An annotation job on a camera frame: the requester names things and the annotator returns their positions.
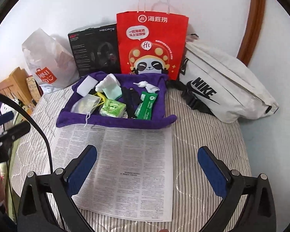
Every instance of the wall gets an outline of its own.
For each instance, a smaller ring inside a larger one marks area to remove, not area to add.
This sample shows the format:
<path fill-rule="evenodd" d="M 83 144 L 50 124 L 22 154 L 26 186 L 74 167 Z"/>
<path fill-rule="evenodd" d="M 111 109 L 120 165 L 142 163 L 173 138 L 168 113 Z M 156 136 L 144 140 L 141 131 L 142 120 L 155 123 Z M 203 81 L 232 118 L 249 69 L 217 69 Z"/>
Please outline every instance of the wall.
<path fill-rule="evenodd" d="M 276 0 L 266 0 L 249 68 L 280 105 L 273 116 L 241 123 L 253 175 L 270 180 L 280 232 L 290 223 L 290 17 Z"/>
<path fill-rule="evenodd" d="M 165 0 L 147 8 L 166 11 Z M 113 21 L 135 10 L 138 0 L 19 0 L 0 25 L 0 81 L 17 66 L 27 67 L 22 43 L 37 28 L 70 50 L 67 34 L 79 27 Z M 244 35 L 250 0 L 171 0 L 171 12 L 190 18 L 188 33 L 236 56 Z"/>

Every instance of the headphone box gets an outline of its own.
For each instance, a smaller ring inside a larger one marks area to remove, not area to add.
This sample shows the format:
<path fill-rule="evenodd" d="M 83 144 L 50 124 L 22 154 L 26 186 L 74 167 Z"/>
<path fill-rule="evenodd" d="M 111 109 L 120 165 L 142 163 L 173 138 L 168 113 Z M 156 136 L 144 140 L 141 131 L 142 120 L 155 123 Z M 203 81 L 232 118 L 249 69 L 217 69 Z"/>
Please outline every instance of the headphone box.
<path fill-rule="evenodd" d="M 68 37 L 81 77 L 97 71 L 121 73 L 116 24 L 79 28 Z"/>

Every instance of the striped bedsheet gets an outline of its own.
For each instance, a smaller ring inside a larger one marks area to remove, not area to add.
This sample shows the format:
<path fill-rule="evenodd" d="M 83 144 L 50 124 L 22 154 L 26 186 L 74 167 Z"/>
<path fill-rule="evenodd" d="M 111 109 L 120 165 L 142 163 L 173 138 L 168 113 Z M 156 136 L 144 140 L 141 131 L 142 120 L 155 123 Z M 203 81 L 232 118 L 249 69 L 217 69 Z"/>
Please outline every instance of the striped bedsheet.
<path fill-rule="evenodd" d="M 33 112 L 33 119 L 45 132 L 52 144 L 58 128 L 55 123 L 60 110 L 72 95 L 71 87 L 43 95 Z M 173 143 L 173 212 L 172 222 L 136 222 L 100 215 L 80 209 L 81 213 L 98 232 L 170 232 L 199 231 L 218 207 L 217 197 L 207 181 L 196 156 L 198 148 L 206 145 L 230 169 L 237 169 L 250 176 L 248 156 L 238 122 L 225 124 L 216 117 L 191 110 L 181 98 L 181 92 L 169 89 L 166 95 L 166 115 L 175 114 L 178 120 L 172 125 Z M 29 171 L 42 174 L 48 163 L 46 146 L 32 128 L 22 138 L 15 156 L 12 186 L 20 196 Z M 53 211 L 60 223 L 54 198 L 49 196 Z M 241 199 L 226 231 L 231 230 L 240 215 L 245 197 Z"/>

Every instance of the yellow dot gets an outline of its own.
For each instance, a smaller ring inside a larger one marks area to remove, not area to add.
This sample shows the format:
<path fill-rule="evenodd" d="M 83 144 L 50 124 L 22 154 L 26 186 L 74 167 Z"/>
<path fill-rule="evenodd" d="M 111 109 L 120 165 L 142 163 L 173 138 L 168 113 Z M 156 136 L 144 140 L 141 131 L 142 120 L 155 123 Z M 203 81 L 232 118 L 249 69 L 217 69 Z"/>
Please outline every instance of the yellow dot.
<path fill-rule="evenodd" d="M 139 50 L 134 50 L 133 51 L 133 55 L 138 57 L 141 54 L 141 52 Z"/>
<path fill-rule="evenodd" d="M 162 55 L 163 50 L 161 48 L 157 48 L 157 49 L 155 49 L 155 53 L 156 53 L 156 55 Z"/>

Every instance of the green package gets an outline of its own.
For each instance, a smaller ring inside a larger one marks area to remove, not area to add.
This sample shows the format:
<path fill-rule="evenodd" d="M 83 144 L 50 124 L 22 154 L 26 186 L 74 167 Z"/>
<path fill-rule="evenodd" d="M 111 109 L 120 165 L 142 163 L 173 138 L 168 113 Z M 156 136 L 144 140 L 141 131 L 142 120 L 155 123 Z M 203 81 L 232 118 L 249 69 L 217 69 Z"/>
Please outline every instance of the green package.
<path fill-rule="evenodd" d="M 100 109 L 100 115 L 121 118 L 126 109 L 126 105 L 112 99 L 106 99 Z"/>
<path fill-rule="evenodd" d="M 142 92 L 141 100 L 143 103 L 139 105 L 135 112 L 137 119 L 150 120 L 152 118 L 152 106 L 154 105 L 157 96 L 157 93 Z"/>

